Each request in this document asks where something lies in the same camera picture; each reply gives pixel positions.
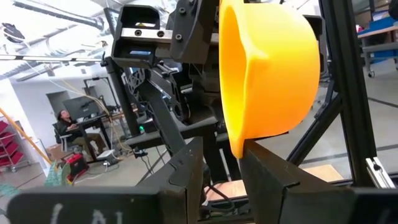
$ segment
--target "floor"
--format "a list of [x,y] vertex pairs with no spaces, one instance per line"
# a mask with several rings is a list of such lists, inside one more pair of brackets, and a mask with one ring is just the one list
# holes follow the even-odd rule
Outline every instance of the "floor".
[[[398,72],[395,69],[394,62],[391,60],[378,63],[373,66],[373,69],[376,72],[376,77],[365,77],[365,80],[368,97],[370,98],[369,107],[378,157],[389,172],[398,172],[398,163],[396,162],[398,158],[398,138],[396,136],[396,127],[398,127],[398,91],[396,91]],[[318,98],[322,100],[324,97],[325,89],[320,88]],[[261,140],[259,143],[280,157],[286,158],[313,122],[313,116],[319,107],[320,105],[315,103],[314,109],[307,118],[289,134]],[[149,160],[145,158],[147,164],[155,165],[154,170],[163,166],[163,161],[160,159],[159,154],[165,152],[165,147],[160,146],[157,149],[148,149]],[[169,156],[165,153],[164,162],[169,159]],[[337,117],[332,123],[301,167],[306,168],[324,164],[331,164],[344,178],[351,178],[340,117]],[[76,184],[133,186],[148,173],[144,162],[141,159],[135,159],[134,156],[126,158],[116,166],[109,167],[106,173],[104,173],[105,169],[101,164],[92,166],[89,173],[81,177]],[[18,186],[20,189],[40,186],[43,184],[44,179],[45,176],[38,164],[22,168],[16,173],[3,172],[0,174],[0,184],[7,183]],[[4,209],[8,200],[9,197],[1,196],[0,208]],[[3,223],[7,223],[7,220],[1,216],[0,224]]]

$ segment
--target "red shelf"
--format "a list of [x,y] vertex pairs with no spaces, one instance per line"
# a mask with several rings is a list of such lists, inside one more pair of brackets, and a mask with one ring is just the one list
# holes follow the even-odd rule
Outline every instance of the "red shelf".
[[12,142],[12,137],[14,135],[9,132],[1,133],[0,134],[0,144],[3,146],[7,146],[10,142]]
[[13,153],[17,151],[18,146],[19,145],[17,143],[15,143],[15,142],[10,143],[6,147],[6,150],[3,149],[3,150],[0,151],[0,157],[6,156],[7,154],[10,155],[10,156],[13,155]]
[[17,151],[14,153],[13,156],[11,156],[11,161],[8,159],[8,157],[0,159],[0,167],[16,165],[23,157],[24,157],[24,154]]
[[7,126],[7,123],[5,123],[4,121],[0,121],[0,133],[2,133]]

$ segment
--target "man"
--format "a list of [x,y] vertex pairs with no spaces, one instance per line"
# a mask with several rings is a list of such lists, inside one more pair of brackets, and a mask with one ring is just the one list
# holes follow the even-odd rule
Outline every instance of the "man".
[[[61,110],[57,116],[57,132],[60,136],[64,136],[67,134],[71,134],[70,137],[67,137],[67,142],[77,144],[87,152],[88,156],[91,158],[90,150],[86,144],[85,139],[83,138],[83,134],[79,130],[74,129],[77,128],[76,121],[70,118],[69,112],[67,110]],[[94,141],[98,148],[98,153],[101,154],[103,149],[106,147],[104,140],[102,139],[100,134],[97,133],[88,133],[87,138],[89,141]]]

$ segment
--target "workbench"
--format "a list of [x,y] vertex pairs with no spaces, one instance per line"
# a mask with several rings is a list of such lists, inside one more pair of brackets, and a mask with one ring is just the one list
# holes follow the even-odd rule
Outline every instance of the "workbench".
[[[379,29],[371,32],[367,32],[364,34],[358,35],[358,38],[362,41],[362,51],[363,57],[365,60],[365,68],[368,76],[373,78],[375,73],[371,70],[371,61],[372,60],[384,60],[393,58],[396,65],[398,56],[391,56],[391,57],[371,57],[371,54],[374,52],[379,52],[383,50],[398,50],[398,43],[396,42],[396,30],[398,30],[398,26],[390,26],[384,29]],[[377,44],[377,45],[369,45],[368,37],[383,34],[383,33],[390,33],[391,35],[391,42],[385,44]]]

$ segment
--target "chair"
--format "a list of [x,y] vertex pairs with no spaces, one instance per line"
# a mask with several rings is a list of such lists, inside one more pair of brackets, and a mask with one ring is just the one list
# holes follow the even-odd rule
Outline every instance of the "chair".
[[61,144],[61,148],[62,148],[63,152],[75,152],[75,153],[82,152],[83,149],[81,148],[81,146],[67,141],[67,138],[72,136],[72,134],[66,134],[66,135],[61,136],[61,135],[59,135],[59,133],[57,131],[57,129],[58,129],[57,124],[55,123],[52,126],[54,127],[55,139],[58,144]]

